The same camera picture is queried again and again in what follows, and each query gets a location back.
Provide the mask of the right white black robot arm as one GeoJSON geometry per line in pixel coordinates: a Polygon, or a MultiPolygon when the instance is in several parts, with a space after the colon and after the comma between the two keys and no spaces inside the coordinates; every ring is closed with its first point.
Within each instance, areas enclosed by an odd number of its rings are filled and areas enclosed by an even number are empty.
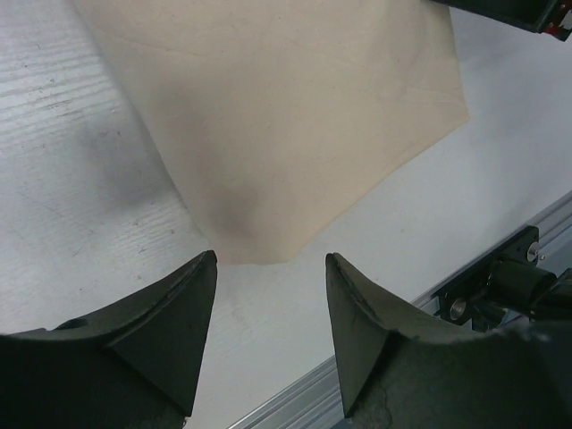
{"type": "MultiPolygon", "coordinates": [[[[444,1],[444,5],[565,42],[571,35],[569,1],[444,1]]],[[[527,225],[423,296],[422,309],[475,332],[519,317],[571,319],[571,270],[561,275],[538,266],[541,233],[527,225]]]]}

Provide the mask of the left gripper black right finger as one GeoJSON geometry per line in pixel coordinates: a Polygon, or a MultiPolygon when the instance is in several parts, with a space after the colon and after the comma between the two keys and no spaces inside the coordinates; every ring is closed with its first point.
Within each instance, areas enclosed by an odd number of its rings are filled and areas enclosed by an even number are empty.
{"type": "Polygon", "coordinates": [[[570,427],[570,324],[473,332],[337,253],[325,268],[343,412],[356,428],[570,427]]]}

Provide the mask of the beige cloth wrap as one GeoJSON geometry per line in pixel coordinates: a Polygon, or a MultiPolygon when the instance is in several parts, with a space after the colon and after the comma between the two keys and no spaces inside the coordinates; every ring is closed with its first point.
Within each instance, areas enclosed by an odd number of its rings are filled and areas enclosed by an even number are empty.
{"type": "Polygon", "coordinates": [[[198,228],[292,259],[468,119],[433,1],[78,1],[198,228]]]}

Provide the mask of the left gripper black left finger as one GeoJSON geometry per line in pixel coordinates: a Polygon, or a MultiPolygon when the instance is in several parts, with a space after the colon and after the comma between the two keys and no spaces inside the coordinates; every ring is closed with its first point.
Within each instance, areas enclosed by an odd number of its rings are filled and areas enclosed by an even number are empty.
{"type": "Polygon", "coordinates": [[[217,281],[206,251],[57,326],[1,338],[4,428],[180,428],[193,409],[217,281]]]}

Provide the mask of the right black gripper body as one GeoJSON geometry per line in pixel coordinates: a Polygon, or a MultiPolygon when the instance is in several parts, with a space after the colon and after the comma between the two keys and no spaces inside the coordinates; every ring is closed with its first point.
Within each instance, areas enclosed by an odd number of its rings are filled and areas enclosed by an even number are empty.
{"type": "Polygon", "coordinates": [[[571,35],[571,0],[436,0],[468,13],[480,15],[560,41],[571,35]]]}

